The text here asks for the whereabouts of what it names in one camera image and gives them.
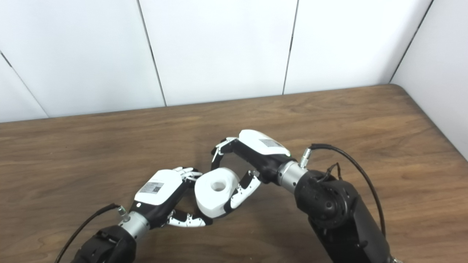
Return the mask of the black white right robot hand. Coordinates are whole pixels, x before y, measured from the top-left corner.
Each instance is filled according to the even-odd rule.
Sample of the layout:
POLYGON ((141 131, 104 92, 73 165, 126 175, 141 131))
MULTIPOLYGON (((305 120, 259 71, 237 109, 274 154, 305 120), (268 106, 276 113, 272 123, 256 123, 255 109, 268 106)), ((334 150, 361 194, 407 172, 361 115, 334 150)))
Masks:
POLYGON ((238 137, 227 137, 212 150, 211 170, 220 167, 224 155, 234 153, 249 163, 254 170, 247 171, 223 205, 229 214, 245 201, 261 183, 280 185, 281 168, 295 159, 279 142, 257 130, 241 130, 238 137))

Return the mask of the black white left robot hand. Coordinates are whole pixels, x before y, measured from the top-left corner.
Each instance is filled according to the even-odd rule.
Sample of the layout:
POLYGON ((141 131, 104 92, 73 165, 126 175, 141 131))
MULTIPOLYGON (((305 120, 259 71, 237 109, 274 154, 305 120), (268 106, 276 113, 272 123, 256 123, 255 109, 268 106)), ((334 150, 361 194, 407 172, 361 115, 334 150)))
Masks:
POLYGON ((136 193, 130 215, 139 214, 150 229, 165 225, 179 228, 200 228, 213 224, 213 219, 180 211, 176 208, 189 188, 203 173, 192 167, 177 167, 157 171, 136 193))

